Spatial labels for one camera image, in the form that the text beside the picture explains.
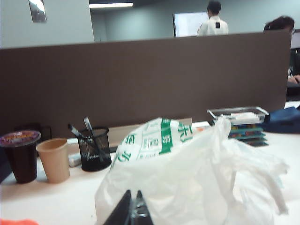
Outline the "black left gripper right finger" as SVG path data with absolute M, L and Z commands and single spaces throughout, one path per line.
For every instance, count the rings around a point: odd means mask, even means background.
M 131 203 L 131 225 L 153 225 L 150 211 L 141 190 L 137 191 L 135 199 Z

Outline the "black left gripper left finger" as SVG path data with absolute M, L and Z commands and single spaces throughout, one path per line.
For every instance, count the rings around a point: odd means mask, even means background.
M 129 225 L 130 224 L 130 208 L 131 207 L 131 191 L 127 190 L 121 197 L 117 206 L 111 212 L 104 222 L 104 225 Z

